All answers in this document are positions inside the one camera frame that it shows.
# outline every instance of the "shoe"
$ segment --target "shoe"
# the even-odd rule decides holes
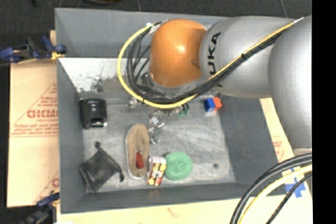
[[[147,127],[136,124],[130,128],[126,136],[126,153],[129,176],[142,179],[147,174],[150,137]]]

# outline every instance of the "small box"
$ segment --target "small box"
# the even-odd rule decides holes
[[[159,186],[162,182],[164,171],[167,168],[166,159],[162,156],[149,157],[148,185]]]

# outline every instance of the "yellow cable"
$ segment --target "yellow cable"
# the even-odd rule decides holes
[[[274,181],[272,184],[268,185],[265,189],[263,189],[262,192],[260,192],[253,200],[252,202],[248,205],[246,210],[243,212],[241,215],[241,218],[238,222],[238,224],[242,224],[242,221],[246,217],[246,214],[251,210],[253,205],[255,205],[258,201],[260,201],[262,198],[266,197],[268,194],[270,194],[273,190],[284,184],[287,180],[293,179],[294,177],[297,177],[298,175],[305,174],[307,172],[312,171],[312,165],[307,165],[305,167],[302,167],[294,172],[291,172],[290,174],[287,174],[283,176],[282,178]]]
[[[139,31],[137,31],[134,35],[132,35],[127,41],[126,43],[122,46],[120,52],[119,52],[119,55],[118,55],[118,61],[117,61],[117,74],[118,74],[118,78],[119,78],[119,81],[121,83],[121,85],[124,87],[124,89],[130,94],[132,95],[133,97],[135,97],[136,99],[138,99],[139,101],[147,104],[147,105],[150,105],[150,106],[153,106],[155,108],[159,108],[159,109],[170,109],[170,108],[175,108],[177,106],[180,106],[182,104],[185,104],[186,102],[190,101],[191,99],[193,99],[196,95],[192,95],[188,98],[185,98],[177,103],[174,103],[174,104],[157,104],[157,103],[153,103],[153,102],[150,102],[146,99],[143,99],[141,96],[137,95],[135,92],[132,91],[131,88],[128,87],[128,85],[125,83],[124,79],[122,78],[122,73],[121,73],[121,59],[122,59],[122,56],[126,50],[126,48],[129,46],[130,43],[132,43],[132,41],[140,34],[142,34],[143,32],[145,32],[148,28],[152,27],[152,25],[150,26],[146,26],[142,29],[140,29]]]
[[[250,52],[251,50],[253,50],[255,47],[259,46],[260,44],[262,44],[263,42],[265,42],[266,40],[268,40],[269,38],[275,36],[276,34],[280,33],[281,31],[291,27],[293,24],[295,24],[296,22],[298,22],[299,20],[295,20],[294,22],[291,22],[281,28],[279,28],[278,30],[274,31],[273,33],[271,33],[270,35],[266,36],[265,38],[263,38],[261,41],[259,41],[258,43],[254,44],[252,47],[250,47],[249,49],[245,50],[243,52],[243,54],[246,54],[248,52]],[[130,87],[128,87],[128,85],[125,83],[124,79],[122,78],[122,73],[121,73],[121,59],[122,59],[122,56],[125,52],[125,50],[127,49],[127,47],[130,45],[130,43],[133,42],[134,39],[137,38],[137,36],[139,36],[140,34],[142,34],[143,32],[145,32],[147,29],[149,29],[150,27],[153,27],[153,25],[148,25],[142,29],[140,29],[139,31],[137,31],[135,34],[133,34],[127,41],[126,43],[122,46],[120,52],[119,52],[119,55],[118,55],[118,61],[117,61],[117,74],[118,74],[118,78],[119,78],[119,81],[121,83],[121,85],[124,87],[124,89],[130,94],[132,95],[133,97],[135,97],[137,100],[147,104],[147,105],[150,105],[150,106],[153,106],[155,108],[159,108],[159,109],[171,109],[171,108],[175,108],[177,106],[180,106],[180,105],[183,105],[187,102],[189,102],[190,100],[192,100],[193,98],[196,97],[196,94],[190,96],[190,97],[187,97],[185,99],[182,99],[181,101],[179,102],[176,102],[176,103],[172,103],[172,104],[158,104],[158,103],[154,103],[154,102],[150,102],[144,98],[142,98],[141,96],[137,95]],[[221,74],[223,71],[225,71],[228,67],[230,67],[237,59],[239,59],[242,55],[240,54],[239,56],[237,56],[234,60],[232,60],[230,63],[228,63],[225,67],[221,68],[220,71],[218,71],[217,73],[215,73],[212,77],[210,77],[208,80],[216,77],[217,75]]]

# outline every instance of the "cardboard sheet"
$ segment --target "cardboard sheet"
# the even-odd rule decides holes
[[[10,69],[7,206],[30,206],[59,188],[56,63]]]

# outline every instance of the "black pouch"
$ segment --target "black pouch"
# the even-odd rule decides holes
[[[100,143],[96,142],[95,146],[98,151],[79,166],[91,193],[95,193],[115,173],[120,173],[120,182],[125,178],[120,166],[100,148]]]

